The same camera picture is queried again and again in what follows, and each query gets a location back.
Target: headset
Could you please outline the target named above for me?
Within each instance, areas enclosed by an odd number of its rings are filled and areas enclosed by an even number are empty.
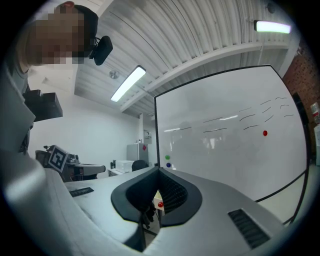
[[[107,35],[103,36],[101,39],[96,37],[95,43],[96,45],[93,47],[93,50],[89,55],[89,59],[94,59],[95,64],[100,66],[113,50],[113,45],[110,37]]]

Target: white wall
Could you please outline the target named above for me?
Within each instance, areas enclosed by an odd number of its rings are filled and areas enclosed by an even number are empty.
[[[55,92],[63,110],[63,117],[34,123],[28,148],[31,157],[44,145],[55,144],[77,154],[84,164],[108,168],[112,160],[126,159],[127,145],[137,140],[137,118],[31,79],[29,86],[43,93]],[[107,176],[106,171],[98,178]]]

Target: corrugated ceiling panel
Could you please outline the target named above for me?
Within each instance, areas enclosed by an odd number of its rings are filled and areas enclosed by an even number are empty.
[[[290,23],[278,8],[275,13],[269,13],[266,8],[269,1],[116,0],[114,3],[110,12],[100,17],[97,33],[98,37],[110,36],[113,51],[101,66],[95,66],[92,61],[81,66],[75,93],[90,99],[96,97],[96,101],[116,109],[139,93],[139,87],[146,87],[179,65],[205,53],[256,41],[288,43],[290,40],[290,35],[254,31],[254,20]],[[272,55],[264,51],[260,64],[269,63],[278,70],[285,51],[277,51]],[[205,75],[256,65],[258,59],[258,51],[219,59],[200,65],[149,93],[156,95]],[[137,65],[146,68],[146,75],[119,102],[110,101],[112,94]],[[109,72],[114,70],[119,72],[117,79],[109,77]],[[146,99],[150,101],[151,98],[146,96],[134,105],[135,112],[153,111],[152,102],[146,103]]]

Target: whiteboard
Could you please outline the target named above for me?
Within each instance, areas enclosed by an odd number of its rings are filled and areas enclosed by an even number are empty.
[[[156,96],[154,104],[161,167],[170,163],[173,170],[230,185],[252,200],[306,170],[299,112],[271,66],[202,78]]]

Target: brick wall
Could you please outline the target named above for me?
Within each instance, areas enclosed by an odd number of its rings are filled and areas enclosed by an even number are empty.
[[[320,73],[306,42],[301,39],[296,56],[283,77],[291,94],[298,93],[309,119],[311,152],[316,152],[314,127],[315,120],[310,106],[320,105]]]

